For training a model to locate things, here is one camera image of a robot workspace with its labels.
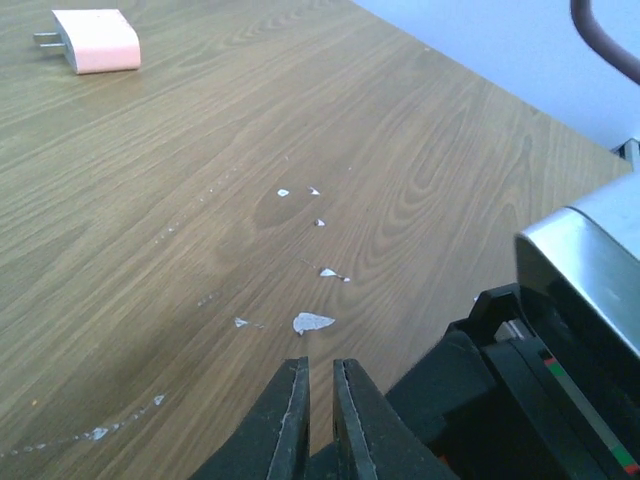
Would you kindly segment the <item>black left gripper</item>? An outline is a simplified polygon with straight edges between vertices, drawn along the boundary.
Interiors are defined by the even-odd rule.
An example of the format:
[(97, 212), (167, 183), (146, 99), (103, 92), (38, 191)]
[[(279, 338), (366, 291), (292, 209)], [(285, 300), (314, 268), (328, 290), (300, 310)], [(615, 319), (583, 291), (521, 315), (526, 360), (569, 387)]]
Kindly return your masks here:
[(336, 360), (337, 477), (637, 478), (639, 390), (542, 335), (544, 318), (560, 320), (521, 286), (484, 291), (386, 392), (357, 360)]

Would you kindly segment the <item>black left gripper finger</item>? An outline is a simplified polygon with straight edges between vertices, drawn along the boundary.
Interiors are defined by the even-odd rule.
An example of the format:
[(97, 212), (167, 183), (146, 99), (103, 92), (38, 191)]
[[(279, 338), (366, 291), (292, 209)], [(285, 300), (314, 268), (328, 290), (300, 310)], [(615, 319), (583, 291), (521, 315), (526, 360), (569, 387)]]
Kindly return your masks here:
[(303, 479), (309, 431), (309, 360), (287, 359), (234, 433), (191, 477)]

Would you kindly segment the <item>pink charger plug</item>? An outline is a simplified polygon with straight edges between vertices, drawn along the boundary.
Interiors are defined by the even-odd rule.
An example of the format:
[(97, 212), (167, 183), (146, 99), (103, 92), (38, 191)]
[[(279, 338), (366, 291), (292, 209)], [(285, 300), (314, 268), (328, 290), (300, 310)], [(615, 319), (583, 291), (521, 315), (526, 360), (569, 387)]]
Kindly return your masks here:
[(77, 75), (134, 71), (141, 67), (137, 32), (118, 9), (51, 11), (54, 29), (33, 34), (43, 49), (59, 49)]

